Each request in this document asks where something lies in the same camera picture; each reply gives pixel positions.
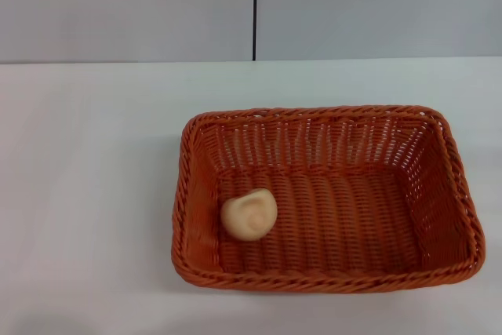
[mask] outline basket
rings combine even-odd
[[[223,203],[254,188],[274,228],[240,242]],[[172,260],[196,286],[366,293],[469,279],[485,239],[448,123],[417,106],[253,109],[183,131]]]

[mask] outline small bread roll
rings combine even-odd
[[[266,188],[227,200],[221,209],[223,226],[230,235],[241,241],[261,239],[274,227],[276,220],[277,204]]]

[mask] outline braided basket rim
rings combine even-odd
[[[306,118],[357,118],[357,117],[403,117],[413,116],[435,123],[441,133],[442,157],[448,167],[449,184],[457,193],[457,208],[460,211],[468,237],[469,258],[445,268],[427,271],[412,271],[399,275],[358,277],[314,277],[303,273],[294,275],[258,275],[257,273],[232,274],[219,271],[204,271],[190,265],[186,258],[186,232],[184,207],[188,199],[187,187],[191,177],[191,149],[196,131],[208,124],[225,123],[229,120],[260,118],[299,120]],[[367,105],[316,108],[255,108],[236,111],[214,111],[195,116],[184,127],[180,145],[179,176],[173,208],[173,243],[171,258],[176,272],[187,282],[196,286],[219,289],[240,289],[282,292],[323,293],[368,293],[388,292],[398,289],[414,289],[425,286],[451,284],[469,279],[484,263],[485,237],[469,193],[457,145],[445,118],[437,111],[422,106]]]

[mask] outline basket bottom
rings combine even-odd
[[[368,276],[418,271],[422,252],[410,208],[392,169],[301,172],[229,169],[220,175],[218,204],[254,188],[278,204],[272,231],[240,242],[220,227],[218,258],[230,273]]]

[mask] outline white tabletop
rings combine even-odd
[[[502,58],[0,66],[0,333],[502,333],[501,98]],[[486,233],[483,269],[453,286],[366,295],[179,278],[170,216],[186,121],[341,104],[446,116]]]

